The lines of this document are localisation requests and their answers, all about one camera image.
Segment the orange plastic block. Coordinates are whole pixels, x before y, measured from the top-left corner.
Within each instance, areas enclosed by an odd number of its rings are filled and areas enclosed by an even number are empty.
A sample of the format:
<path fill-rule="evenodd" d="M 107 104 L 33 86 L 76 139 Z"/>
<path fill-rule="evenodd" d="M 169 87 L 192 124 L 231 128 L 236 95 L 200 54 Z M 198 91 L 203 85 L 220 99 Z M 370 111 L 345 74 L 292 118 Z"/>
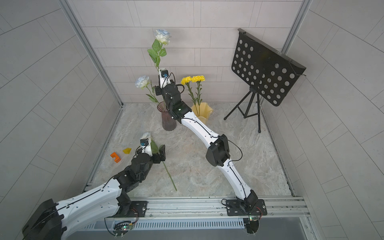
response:
<path fill-rule="evenodd" d="M 119 163 L 121 161 L 121 158 L 116 152 L 110 154 L 110 157 L 114 160 L 115 163 Z"/>

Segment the purple glass vase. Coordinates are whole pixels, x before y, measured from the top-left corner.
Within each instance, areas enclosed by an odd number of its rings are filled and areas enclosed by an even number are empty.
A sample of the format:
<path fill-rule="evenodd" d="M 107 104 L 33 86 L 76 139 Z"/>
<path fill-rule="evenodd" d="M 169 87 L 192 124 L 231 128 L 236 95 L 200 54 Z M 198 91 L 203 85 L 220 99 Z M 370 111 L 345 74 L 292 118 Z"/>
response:
<path fill-rule="evenodd" d="M 177 122 L 176 120 L 172 119 L 172 116 L 168 113 L 165 103 L 160 102 L 157 106 L 157 109 L 162 116 L 163 129 L 168 132 L 173 131 L 177 126 Z"/>

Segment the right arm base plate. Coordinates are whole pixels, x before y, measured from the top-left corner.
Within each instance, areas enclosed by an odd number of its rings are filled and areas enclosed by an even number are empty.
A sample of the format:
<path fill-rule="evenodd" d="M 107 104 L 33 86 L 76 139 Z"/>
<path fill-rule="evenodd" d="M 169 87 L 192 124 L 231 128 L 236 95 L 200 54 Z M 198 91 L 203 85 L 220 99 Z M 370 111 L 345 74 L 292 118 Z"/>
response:
<path fill-rule="evenodd" d="M 258 199 L 254 203 L 247 203 L 239 199 L 222 199 L 222 205 L 226 207 L 228 216 L 267 216 L 265 201 Z"/>

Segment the left circuit board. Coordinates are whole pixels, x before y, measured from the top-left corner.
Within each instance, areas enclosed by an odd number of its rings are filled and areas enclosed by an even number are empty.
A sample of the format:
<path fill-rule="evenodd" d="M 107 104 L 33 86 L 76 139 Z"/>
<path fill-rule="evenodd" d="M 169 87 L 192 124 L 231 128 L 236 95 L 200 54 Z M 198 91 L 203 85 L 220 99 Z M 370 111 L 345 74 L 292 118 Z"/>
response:
<path fill-rule="evenodd" d="M 114 225 L 113 227 L 113 234 L 117 237 L 120 236 L 121 238 L 131 231 L 135 226 L 135 222 L 132 221 L 123 221 L 119 222 Z"/>

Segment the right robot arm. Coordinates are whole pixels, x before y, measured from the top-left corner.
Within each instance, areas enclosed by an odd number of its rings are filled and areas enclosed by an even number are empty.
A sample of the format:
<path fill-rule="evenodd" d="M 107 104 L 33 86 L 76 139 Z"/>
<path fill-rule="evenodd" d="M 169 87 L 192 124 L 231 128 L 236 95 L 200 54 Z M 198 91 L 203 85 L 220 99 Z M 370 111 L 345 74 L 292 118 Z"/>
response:
<path fill-rule="evenodd" d="M 240 209 L 249 215 L 256 206 L 258 196 L 246 184 L 234 166 L 230 156 L 229 140 L 225 135 L 218 135 L 210 130 L 195 115 L 190 107 L 181 100 L 181 93 L 175 83 L 166 86 L 155 86 L 157 96 L 162 96 L 166 110 L 172 119 L 189 128 L 207 147 L 206 159 L 221 170 L 235 191 Z"/>

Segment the black perforated music stand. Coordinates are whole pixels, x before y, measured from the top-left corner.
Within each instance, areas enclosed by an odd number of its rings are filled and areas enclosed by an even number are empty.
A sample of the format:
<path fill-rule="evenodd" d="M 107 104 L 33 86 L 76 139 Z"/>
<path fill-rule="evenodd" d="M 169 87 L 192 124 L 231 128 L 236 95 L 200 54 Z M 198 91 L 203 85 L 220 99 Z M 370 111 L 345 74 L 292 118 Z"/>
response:
<path fill-rule="evenodd" d="M 224 119 L 238 109 L 245 119 L 257 116 L 260 121 L 260 99 L 278 107 L 307 68 L 245 30 L 238 31 L 231 69 L 249 91 Z"/>

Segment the white rose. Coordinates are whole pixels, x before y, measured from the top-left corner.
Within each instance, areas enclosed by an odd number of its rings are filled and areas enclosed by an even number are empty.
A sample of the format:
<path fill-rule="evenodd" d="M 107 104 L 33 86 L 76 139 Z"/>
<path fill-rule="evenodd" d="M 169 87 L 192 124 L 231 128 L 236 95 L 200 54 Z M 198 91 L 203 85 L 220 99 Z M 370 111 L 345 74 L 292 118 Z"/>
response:
<path fill-rule="evenodd" d="M 165 46 L 167 46 L 170 43 L 170 41 L 171 41 L 171 34 L 167 30 L 161 30 L 161 29 L 156 30 L 156 36 L 152 44 L 152 48 L 148 49 L 147 51 L 150 58 L 154 62 L 154 65 L 157 71 L 160 70 L 161 58 L 167 55 Z"/>
<path fill-rule="evenodd" d="M 168 176 L 169 176 L 169 178 L 170 178 L 170 180 L 171 180 L 171 182 L 172 182 L 172 184 L 173 184 L 173 186 L 175 188 L 175 191 L 177 191 L 177 187 L 176 187 L 176 185 L 175 185 L 175 183 L 173 181 L 173 178 L 172 178 L 171 174 L 169 173 L 169 171 L 167 169 L 167 166 L 165 164 L 165 160 L 166 160 L 165 149 L 166 149 L 166 146 L 165 145 L 158 146 L 156 144 L 156 142 L 153 140 L 150 132 L 145 132 L 142 135 L 141 139 L 145 139 L 145 138 L 149 138 L 149 137 L 151 137 L 151 139 L 152 139 L 152 143 L 151 143 L 151 147 L 152 147 L 152 151 L 153 151 L 152 160 L 153 160 L 154 164 L 159 164 L 159 163 L 163 162 L 163 165 L 164 165 L 164 167 L 166 169 L 166 172 L 167 172 L 167 174 L 168 174 Z"/>
<path fill-rule="evenodd" d="M 153 86 L 152 81 L 148 76 L 139 77 L 135 82 L 135 86 L 142 90 L 147 89 L 149 91 L 149 94 L 147 94 L 147 96 L 149 97 L 150 101 L 156 104 L 160 103 L 155 95 L 155 87 Z"/>

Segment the circuit board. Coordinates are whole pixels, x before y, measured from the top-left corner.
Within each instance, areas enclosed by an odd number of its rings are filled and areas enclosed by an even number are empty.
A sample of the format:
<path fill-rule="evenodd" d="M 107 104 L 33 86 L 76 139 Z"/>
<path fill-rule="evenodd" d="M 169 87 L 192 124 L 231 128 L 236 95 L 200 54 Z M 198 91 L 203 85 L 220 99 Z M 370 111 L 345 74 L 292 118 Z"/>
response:
<path fill-rule="evenodd" d="M 255 234 L 259 230 L 260 223 L 258 219 L 243 218 L 243 222 L 248 234 Z"/>
<path fill-rule="evenodd" d="M 117 237 L 120 236 L 121 238 L 131 231 L 135 226 L 135 222 L 132 221 L 123 221 L 119 222 L 114 225 L 113 227 L 113 234 Z"/>

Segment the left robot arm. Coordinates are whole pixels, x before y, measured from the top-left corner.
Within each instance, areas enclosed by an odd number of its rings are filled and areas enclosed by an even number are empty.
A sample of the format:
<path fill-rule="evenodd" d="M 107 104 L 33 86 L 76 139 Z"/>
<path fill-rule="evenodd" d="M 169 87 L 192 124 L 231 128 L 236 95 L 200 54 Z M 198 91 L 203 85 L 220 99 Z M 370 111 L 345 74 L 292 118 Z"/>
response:
<path fill-rule="evenodd" d="M 42 202 L 22 228 L 25 240 L 64 240 L 81 228 L 101 218 L 121 215 L 134 210 L 128 192 L 147 178 L 153 164 L 166 159 L 165 146 L 148 154 L 142 148 L 123 171 L 106 183 L 78 196 L 54 202 Z"/>

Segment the aluminium rail frame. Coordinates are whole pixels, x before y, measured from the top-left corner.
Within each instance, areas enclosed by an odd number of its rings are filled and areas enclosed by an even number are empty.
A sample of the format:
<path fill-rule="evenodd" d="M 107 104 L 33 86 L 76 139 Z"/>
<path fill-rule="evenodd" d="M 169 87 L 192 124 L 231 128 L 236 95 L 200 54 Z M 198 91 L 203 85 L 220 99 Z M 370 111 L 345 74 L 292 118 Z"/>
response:
<path fill-rule="evenodd" d="M 243 212 L 237 200 L 225 197 L 132 198 L 139 220 L 216 219 L 256 217 L 309 217 L 302 197 L 261 197 L 250 213 Z"/>

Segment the yellow plastic piece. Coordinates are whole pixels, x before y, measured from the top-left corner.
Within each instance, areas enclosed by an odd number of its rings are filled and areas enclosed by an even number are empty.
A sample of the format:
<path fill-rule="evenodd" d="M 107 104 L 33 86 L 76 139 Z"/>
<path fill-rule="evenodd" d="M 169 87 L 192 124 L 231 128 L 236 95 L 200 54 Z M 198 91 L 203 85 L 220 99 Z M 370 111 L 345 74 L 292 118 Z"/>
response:
<path fill-rule="evenodd" d="M 129 155 L 131 150 L 132 150 L 131 148 L 126 148 L 123 150 L 123 153 Z"/>

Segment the yellow carnation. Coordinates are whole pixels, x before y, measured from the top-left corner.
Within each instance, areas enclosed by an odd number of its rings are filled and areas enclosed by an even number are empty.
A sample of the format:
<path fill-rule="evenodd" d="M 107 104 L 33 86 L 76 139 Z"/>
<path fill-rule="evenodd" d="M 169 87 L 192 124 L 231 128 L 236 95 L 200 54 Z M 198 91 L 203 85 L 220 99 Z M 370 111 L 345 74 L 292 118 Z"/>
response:
<path fill-rule="evenodd" d="M 197 84 L 197 88 L 196 88 L 197 92 L 196 92 L 196 95 L 194 96 L 194 105 L 196 106 L 198 115 L 200 115 L 200 113 L 201 113 L 200 104 L 202 102 L 202 98 L 201 98 L 202 82 L 204 82 L 205 80 L 206 79 L 204 76 L 194 76 L 194 77 L 192 77 L 192 80 L 191 80 L 192 83 Z"/>
<path fill-rule="evenodd" d="M 189 95 L 190 95 L 190 97 L 192 98 L 192 102 L 194 103 L 194 96 L 195 96 L 195 95 L 193 94 L 193 92 L 192 92 L 192 88 L 191 88 L 191 86 L 190 86 L 190 82 L 191 82 L 191 80 L 192 80 L 192 77 L 190 77 L 190 76 L 185 77 L 185 78 L 182 79 L 181 84 L 182 84 L 183 86 L 187 86 L 188 91 L 189 91 Z"/>

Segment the right circuit board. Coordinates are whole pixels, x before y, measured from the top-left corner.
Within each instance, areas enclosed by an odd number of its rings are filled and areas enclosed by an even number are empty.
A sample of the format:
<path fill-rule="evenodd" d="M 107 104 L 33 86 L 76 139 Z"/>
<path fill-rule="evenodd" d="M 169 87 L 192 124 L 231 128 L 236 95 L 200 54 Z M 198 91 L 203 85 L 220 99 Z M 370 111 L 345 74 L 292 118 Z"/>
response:
<path fill-rule="evenodd" d="M 243 218 L 243 222 L 248 234 L 255 234 L 259 230 L 260 223 L 258 219 Z"/>

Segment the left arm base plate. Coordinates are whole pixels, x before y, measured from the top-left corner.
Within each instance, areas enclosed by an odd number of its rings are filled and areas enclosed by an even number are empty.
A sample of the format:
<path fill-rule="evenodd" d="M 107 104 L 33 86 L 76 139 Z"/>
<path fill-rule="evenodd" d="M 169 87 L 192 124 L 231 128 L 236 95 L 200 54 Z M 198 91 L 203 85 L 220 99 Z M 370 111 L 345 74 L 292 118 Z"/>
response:
<path fill-rule="evenodd" d="M 148 201 L 133 201 L 119 207 L 113 218 L 143 218 L 146 215 Z"/>

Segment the yellow ruffled vase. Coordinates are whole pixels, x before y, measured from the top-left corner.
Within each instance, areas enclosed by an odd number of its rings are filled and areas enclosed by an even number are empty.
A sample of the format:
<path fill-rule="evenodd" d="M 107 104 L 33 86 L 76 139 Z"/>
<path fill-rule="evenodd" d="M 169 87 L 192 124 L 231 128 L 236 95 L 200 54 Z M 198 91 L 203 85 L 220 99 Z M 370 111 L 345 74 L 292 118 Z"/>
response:
<path fill-rule="evenodd" d="M 207 103 L 203 102 L 200 105 L 193 105 L 192 111 L 199 118 L 199 120 L 206 125 L 207 120 L 214 110 Z"/>

